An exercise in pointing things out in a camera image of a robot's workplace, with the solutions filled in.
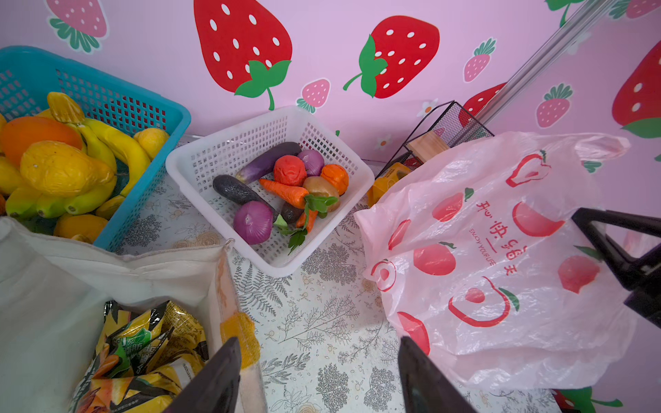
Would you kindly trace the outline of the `dark cucumber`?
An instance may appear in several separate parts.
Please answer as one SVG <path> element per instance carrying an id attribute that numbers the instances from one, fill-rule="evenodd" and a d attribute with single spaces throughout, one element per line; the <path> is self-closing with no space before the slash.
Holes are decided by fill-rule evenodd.
<path id="1" fill-rule="evenodd" d="M 258 193 L 252 190 L 248 185 L 239 181 L 239 179 L 229 175 L 219 175 L 213 179 L 213 189 L 221 196 L 227 198 L 240 206 L 251 201 L 257 201 L 277 215 L 275 208 L 265 201 Z"/>

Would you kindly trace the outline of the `orange fruit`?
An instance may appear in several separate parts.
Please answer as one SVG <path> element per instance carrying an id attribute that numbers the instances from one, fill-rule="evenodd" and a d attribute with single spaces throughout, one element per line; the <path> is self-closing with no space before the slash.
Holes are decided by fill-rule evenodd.
<path id="1" fill-rule="evenodd" d="M 83 149 L 83 140 L 72 128 L 56 120 L 38 116 L 26 116 L 11 120 L 1 129 L 1 149 L 15 167 L 19 167 L 22 155 L 34 143 L 57 141 Z"/>

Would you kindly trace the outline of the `long purple eggplant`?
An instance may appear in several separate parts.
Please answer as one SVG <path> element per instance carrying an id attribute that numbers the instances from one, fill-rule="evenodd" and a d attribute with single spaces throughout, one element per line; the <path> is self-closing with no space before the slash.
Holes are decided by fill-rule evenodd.
<path id="1" fill-rule="evenodd" d="M 256 182 L 258 179 L 270 174 L 275 162 L 287 155 L 296 156 L 301 152 L 301 147 L 295 142 L 283 142 L 265 151 L 242 168 L 235 177 L 244 184 Z"/>

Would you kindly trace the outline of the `small purple onion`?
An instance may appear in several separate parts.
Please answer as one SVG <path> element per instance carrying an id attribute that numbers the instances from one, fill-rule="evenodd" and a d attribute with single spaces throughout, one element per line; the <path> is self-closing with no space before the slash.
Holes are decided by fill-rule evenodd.
<path id="1" fill-rule="evenodd" d="M 306 173 L 309 177 L 319 177 L 325 167 L 325 159 L 320 152 L 308 149 L 298 154 L 298 158 L 304 163 Z"/>

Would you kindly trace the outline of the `red tomato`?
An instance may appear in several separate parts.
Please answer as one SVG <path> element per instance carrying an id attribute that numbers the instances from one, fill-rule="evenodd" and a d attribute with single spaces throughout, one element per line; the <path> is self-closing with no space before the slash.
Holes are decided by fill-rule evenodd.
<path id="1" fill-rule="evenodd" d="M 274 180 L 287 186 L 301 187 L 307 178 L 306 165 L 294 155 L 286 155 L 275 162 Z"/>

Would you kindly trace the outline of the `pink plastic grocery bag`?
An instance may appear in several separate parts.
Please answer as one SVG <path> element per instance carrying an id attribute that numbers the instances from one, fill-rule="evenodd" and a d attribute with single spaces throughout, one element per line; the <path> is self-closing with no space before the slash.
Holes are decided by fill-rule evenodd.
<path id="1" fill-rule="evenodd" d="M 636 318 L 571 218 L 602 205 L 585 162 L 629 148 L 604 134 L 505 133 L 411 172 L 355 216 L 388 322 L 467 387 L 597 383 Z"/>

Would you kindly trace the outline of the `yellow banana bunch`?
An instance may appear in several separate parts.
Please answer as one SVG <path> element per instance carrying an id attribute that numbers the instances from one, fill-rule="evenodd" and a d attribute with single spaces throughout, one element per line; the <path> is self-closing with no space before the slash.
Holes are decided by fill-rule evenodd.
<path id="1" fill-rule="evenodd" d="M 59 219 L 62 215 L 94 213 L 109 219 L 124 203 L 152 160 L 134 139 L 84 114 L 70 96 L 60 92 L 48 94 L 48 107 L 34 115 L 56 120 L 76 131 L 83 140 L 86 155 L 101 160 L 115 172 L 110 182 L 86 194 L 63 198 L 41 193 L 32 188 L 1 149 L 1 213 L 18 220 L 34 217 Z"/>

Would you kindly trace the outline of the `small tangerine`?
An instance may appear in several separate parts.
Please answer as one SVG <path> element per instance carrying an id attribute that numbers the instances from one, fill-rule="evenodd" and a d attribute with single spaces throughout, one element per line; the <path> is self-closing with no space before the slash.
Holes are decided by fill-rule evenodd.
<path id="1" fill-rule="evenodd" d="M 53 230 L 55 237 L 93 244 L 108 225 L 108 220 L 94 214 L 62 215 Z"/>

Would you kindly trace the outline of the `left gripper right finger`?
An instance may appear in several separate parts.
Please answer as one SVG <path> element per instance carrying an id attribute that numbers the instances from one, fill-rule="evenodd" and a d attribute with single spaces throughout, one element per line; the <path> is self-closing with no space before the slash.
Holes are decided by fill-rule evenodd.
<path id="1" fill-rule="evenodd" d="M 400 340 L 398 365 L 406 412 L 475 413 L 411 337 Z"/>

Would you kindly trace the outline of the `orange carrot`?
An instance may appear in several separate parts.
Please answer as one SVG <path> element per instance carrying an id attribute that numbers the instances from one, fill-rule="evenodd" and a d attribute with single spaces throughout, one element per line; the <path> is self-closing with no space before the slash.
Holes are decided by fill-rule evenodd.
<path id="1" fill-rule="evenodd" d="M 288 226 L 279 227 L 279 231 L 283 236 L 290 237 L 288 242 L 289 255 L 304 244 L 306 236 L 313 230 L 316 218 L 327 215 L 326 208 L 337 201 L 335 197 L 314 198 L 303 187 L 287 186 L 266 179 L 260 179 L 259 183 L 270 194 L 278 196 L 294 208 L 303 210 L 304 221 L 301 226 L 292 229 Z"/>

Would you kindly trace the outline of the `orange pumpkin toy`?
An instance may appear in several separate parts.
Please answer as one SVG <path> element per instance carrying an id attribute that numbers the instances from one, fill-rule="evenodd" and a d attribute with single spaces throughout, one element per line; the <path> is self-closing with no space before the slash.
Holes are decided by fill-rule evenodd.
<path id="1" fill-rule="evenodd" d="M 340 195 L 344 195 L 349 187 L 349 174 L 341 165 L 325 165 L 320 175 L 327 180 Z"/>

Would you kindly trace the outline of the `yellow pear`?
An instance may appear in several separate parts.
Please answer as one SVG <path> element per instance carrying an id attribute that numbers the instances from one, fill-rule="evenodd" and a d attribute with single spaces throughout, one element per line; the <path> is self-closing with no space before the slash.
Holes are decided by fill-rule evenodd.
<path id="1" fill-rule="evenodd" d="M 115 178 L 114 170 L 103 161 L 58 141 L 29 146 L 19 171 L 32 188 L 63 198 L 86 194 Z"/>

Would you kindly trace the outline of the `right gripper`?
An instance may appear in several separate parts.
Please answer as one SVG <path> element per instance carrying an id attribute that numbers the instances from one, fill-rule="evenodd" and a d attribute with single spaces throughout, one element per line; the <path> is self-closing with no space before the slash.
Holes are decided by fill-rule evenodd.
<path id="1" fill-rule="evenodd" d="M 660 218 L 609 210 L 579 208 L 573 222 L 595 247 L 618 282 L 632 291 L 624 304 L 648 322 L 661 327 L 660 320 L 660 244 L 645 255 L 635 258 L 599 230 L 597 223 L 633 231 L 635 235 L 660 238 Z"/>

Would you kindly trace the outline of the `black yellow snack bag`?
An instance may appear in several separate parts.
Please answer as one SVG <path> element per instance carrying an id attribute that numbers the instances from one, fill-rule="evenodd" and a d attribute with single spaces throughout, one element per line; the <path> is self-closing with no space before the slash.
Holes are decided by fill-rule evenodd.
<path id="1" fill-rule="evenodd" d="M 162 412 L 208 361 L 202 324 L 168 300 L 135 313 L 104 305 L 102 332 L 70 412 Z"/>

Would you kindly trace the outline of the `brown potato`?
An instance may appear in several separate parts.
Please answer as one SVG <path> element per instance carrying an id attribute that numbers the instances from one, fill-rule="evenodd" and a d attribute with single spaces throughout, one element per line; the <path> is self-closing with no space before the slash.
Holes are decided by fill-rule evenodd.
<path id="1" fill-rule="evenodd" d="M 326 208 L 328 213 L 339 209 L 341 206 L 339 192 L 331 183 L 322 177 L 308 177 L 303 183 L 303 188 L 314 198 L 337 198 L 337 201 L 333 205 Z"/>

